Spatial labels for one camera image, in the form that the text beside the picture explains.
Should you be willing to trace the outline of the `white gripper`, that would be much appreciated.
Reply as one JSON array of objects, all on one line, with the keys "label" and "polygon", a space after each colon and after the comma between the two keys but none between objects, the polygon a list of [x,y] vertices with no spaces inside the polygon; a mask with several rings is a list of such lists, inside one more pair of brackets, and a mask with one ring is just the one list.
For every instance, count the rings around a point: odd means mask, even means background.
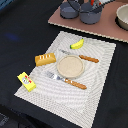
[{"label": "white gripper", "polygon": [[103,6],[107,3],[113,2],[115,0],[95,0],[96,6]]}]

